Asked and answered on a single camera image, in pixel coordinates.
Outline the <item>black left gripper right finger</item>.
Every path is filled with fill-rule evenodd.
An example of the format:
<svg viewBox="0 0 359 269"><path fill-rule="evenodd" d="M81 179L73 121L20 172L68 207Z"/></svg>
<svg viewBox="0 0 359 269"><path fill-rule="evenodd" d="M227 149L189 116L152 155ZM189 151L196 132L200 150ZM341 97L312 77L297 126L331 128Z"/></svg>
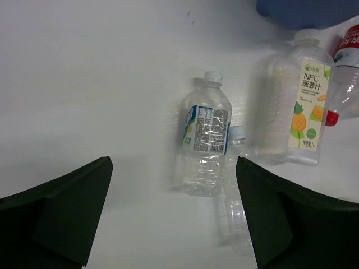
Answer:
<svg viewBox="0 0 359 269"><path fill-rule="evenodd" d="M236 177L258 268L358 268L358 204L239 157Z"/></svg>

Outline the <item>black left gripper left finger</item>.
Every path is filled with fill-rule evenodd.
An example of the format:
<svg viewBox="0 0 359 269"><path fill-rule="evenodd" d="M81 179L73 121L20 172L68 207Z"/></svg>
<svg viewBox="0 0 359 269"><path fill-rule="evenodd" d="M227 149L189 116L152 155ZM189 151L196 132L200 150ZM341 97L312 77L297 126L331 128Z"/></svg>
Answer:
<svg viewBox="0 0 359 269"><path fill-rule="evenodd" d="M1 198L1 268L85 267L112 172L110 157L101 157Z"/></svg>

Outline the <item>clear unlabelled plastic bottle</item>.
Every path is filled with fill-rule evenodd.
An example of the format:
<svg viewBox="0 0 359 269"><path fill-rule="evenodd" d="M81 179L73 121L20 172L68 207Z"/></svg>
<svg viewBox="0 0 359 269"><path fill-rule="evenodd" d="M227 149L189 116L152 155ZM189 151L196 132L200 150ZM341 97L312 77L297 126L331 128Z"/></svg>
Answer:
<svg viewBox="0 0 359 269"><path fill-rule="evenodd" d="M239 157L252 155L251 147L246 143L242 126L229 130L229 145L224 162L222 191L216 201L216 221L220 246L231 246L241 256L254 255L248 230L245 210L238 189L236 165Z"/></svg>

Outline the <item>cream translucent plastic bottle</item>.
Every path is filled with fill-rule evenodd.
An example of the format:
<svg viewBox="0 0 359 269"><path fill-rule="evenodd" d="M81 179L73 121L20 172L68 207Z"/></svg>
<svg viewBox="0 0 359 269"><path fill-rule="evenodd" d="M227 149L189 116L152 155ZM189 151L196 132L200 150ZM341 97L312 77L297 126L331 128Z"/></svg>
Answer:
<svg viewBox="0 0 359 269"><path fill-rule="evenodd" d="M300 65L297 52L275 54L257 71L255 150L274 163L288 161L288 140L296 102Z"/></svg>

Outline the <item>water bottle blue white label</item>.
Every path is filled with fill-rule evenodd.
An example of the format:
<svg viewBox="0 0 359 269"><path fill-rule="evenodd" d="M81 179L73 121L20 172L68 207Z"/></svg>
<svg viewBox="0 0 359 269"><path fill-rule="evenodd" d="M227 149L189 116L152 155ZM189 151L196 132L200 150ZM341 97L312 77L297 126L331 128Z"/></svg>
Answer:
<svg viewBox="0 0 359 269"><path fill-rule="evenodd" d="M215 197L222 190L232 105L221 89L223 76L207 71L185 102L180 178L191 196Z"/></svg>

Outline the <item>red cap red label bottle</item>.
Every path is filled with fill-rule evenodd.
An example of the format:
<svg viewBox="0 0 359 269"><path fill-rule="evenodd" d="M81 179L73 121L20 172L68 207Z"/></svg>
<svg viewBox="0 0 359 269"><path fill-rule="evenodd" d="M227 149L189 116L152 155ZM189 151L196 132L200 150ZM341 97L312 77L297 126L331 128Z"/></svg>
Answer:
<svg viewBox="0 0 359 269"><path fill-rule="evenodd" d="M334 56L330 77L326 126L358 117L358 25L345 33Z"/></svg>

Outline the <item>pineapple juice bottle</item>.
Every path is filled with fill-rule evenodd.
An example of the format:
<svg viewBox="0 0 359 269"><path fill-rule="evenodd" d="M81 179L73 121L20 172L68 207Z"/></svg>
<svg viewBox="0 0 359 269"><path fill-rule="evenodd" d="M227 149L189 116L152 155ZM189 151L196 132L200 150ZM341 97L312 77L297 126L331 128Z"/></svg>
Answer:
<svg viewBox="0 0 359 269"><path fill-rule="evenodd" d="M332 57L320 47L318 35L317 29L298 31L293 47L287 51L303 56L288 140L288 162L309 166L319 162L326 97L334 67Z"/></svg>

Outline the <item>blue plastic bin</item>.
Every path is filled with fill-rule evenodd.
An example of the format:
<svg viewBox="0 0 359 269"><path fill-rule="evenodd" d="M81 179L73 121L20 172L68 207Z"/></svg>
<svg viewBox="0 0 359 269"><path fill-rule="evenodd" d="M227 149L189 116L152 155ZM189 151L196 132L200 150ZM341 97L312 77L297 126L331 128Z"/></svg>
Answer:
<svg viewBox="0 0 359 269"><path fill-rule="evenodd" d="M358 16L358 0L264 0L256 10L290 30L326 29Z"/></svg>

